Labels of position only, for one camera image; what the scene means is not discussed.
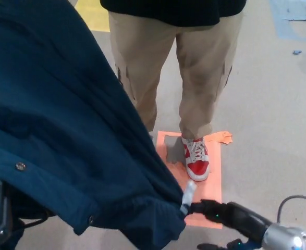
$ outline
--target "orange paper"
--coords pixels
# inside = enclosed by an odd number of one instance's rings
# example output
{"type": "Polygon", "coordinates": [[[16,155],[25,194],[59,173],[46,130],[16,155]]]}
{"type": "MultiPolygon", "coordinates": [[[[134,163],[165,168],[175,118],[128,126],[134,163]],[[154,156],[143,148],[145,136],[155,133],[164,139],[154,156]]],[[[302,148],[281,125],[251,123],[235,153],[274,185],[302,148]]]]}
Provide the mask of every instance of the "orange paper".
{"type": "MultiPolygon", "coordinates": [[[[158,132],[156,149],[161,159],[165,162],[169,170],[172,172],[181,188],[184,190],[190,180],[185,166],[180,163],[167,162],[167,145],[165,144],[166,136],[181,136],[180,133],[158,132]]],[[[218,132],[206,136],[205,143],[210,157],[210,174],[206,181],[196,182],[197,190],[195,191],[193,201],[199,202],[201,199],[214,199],[222,202],[221,188],[221,143],[229,144],[232,142],[229,132],[218,132]]],[[[189,226],[216,228],[221,229],[221,224],[208,221],[203,215],[190,215],[186,218],[189,226]]]]}

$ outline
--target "leg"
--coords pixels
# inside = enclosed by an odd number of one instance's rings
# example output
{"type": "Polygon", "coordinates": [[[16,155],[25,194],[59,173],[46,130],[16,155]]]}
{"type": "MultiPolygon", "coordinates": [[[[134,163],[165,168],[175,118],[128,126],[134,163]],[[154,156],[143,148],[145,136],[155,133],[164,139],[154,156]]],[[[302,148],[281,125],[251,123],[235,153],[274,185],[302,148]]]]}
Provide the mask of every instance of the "leg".
{"type": "Polygon", "coordinates": [[[177,28],[163,22],[109,13],[118,77],[149,131],[156,120],[156,90],[177,28]]]}
{"type": "Polygon", "coordinates": [[[176,36],[183,79],[180,129],[187,172],[195,181],[205,180],[210,172],[203,137],[212,132],[213,112],[231,72],[241,21],[239,14],[206,30],[176,36]]]}

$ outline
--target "blue tape on floor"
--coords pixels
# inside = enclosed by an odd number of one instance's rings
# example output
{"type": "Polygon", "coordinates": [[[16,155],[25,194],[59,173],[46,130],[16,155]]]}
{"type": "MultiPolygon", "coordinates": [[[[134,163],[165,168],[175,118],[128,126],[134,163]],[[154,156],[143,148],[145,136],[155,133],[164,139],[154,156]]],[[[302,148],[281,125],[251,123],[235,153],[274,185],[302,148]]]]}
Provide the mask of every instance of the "blue tape on floor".
{"type": "Polygon", "coordinates": [[[291,21],[306,21],[306,0],[270,0],[277,35],[280,38],[304,40],[294,31],[291,21]]]}

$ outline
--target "shoe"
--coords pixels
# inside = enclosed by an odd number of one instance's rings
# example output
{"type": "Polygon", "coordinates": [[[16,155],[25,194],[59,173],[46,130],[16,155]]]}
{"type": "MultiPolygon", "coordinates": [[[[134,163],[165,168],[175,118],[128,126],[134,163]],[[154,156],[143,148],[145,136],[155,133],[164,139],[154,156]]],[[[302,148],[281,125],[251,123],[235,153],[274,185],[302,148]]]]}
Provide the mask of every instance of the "shoe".
{"type": "Polygon", "coordinates": [[[188,140],[182,137],[186,170],[194,181],[204,181],[210,173],[210,162],[204,138],[188,140]]]}

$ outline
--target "khaki pants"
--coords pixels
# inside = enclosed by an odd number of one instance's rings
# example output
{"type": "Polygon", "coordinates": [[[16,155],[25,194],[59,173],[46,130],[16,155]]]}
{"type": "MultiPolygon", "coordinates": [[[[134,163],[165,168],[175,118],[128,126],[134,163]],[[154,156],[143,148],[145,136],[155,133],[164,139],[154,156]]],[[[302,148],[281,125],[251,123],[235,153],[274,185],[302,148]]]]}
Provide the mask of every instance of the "khaki pants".
{"type": "Polygon", "coordinates": [[[113,12],[109,13],[109,22],[119,80],[147,129],[154,129],[157,85],[176,39],[183,79],[180,129],[187,139],[210,134],[217,99],[235,56],[242,13],[221,18],[211,27],[179,28],[113,12]]]}

